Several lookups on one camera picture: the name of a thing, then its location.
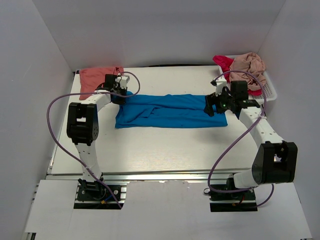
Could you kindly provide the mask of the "blue t-shirt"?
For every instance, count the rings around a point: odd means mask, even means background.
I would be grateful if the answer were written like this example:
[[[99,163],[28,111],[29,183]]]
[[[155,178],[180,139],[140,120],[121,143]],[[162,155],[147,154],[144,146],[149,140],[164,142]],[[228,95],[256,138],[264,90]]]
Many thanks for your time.
[[[204,95],[138,94],[126,99],[119,106],[115,117],[115,128],[134,127],[196,129],[219,128],[228,125],[224,113],[210,117],[204,112]]]

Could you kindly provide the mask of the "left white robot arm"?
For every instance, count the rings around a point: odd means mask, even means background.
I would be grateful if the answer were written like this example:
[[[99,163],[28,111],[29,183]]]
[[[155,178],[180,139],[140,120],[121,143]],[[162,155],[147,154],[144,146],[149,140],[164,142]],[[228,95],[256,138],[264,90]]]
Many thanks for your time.
[[[83,102],[72,102],[68,107],[67,136],[75,145],[82,166],[83,182],[93,183],[103,178],[98,164],[95,142],[99,135],[98,112],[110,103],[123,105],[127,94],[128,75],[106,74],[103,83]]]

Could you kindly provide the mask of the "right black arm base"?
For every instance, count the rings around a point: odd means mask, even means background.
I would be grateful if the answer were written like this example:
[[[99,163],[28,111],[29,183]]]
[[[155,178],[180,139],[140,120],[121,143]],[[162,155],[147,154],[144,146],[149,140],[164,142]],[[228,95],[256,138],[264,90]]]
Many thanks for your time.
[[[256,195],[253,190],[233,193],[211,191],[209,187],[203,190],[209,197],[211,213],[257,212]]]

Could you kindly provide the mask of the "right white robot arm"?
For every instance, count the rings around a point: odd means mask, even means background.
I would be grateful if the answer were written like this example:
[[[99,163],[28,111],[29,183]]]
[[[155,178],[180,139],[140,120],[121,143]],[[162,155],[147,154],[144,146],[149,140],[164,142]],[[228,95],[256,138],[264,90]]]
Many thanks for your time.
[[[298,147],[294,142],[280,137],[267,119],[259,103],[249,99],[246,81],[227,81],[220,77],[213,80],[215,92],[205,96],[204,112],[210,117],[215,113],[231,111],[246,126],[258,151],[249,170],[233,173],[227,179],[225,192],[241,192],[259,185],[291,183],[295,178]]]

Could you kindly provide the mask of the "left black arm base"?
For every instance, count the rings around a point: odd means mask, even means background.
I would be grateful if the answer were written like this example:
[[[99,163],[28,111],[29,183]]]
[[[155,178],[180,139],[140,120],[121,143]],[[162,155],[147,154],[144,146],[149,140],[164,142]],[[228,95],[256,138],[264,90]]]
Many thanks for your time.
[[[121,205],[124,205],[127,187],[124,185],[109,185],[115,198]],[[120,210],[121,208],[106,188],[102,191],[87,190],[78,184],[73,204],[75,210]]]

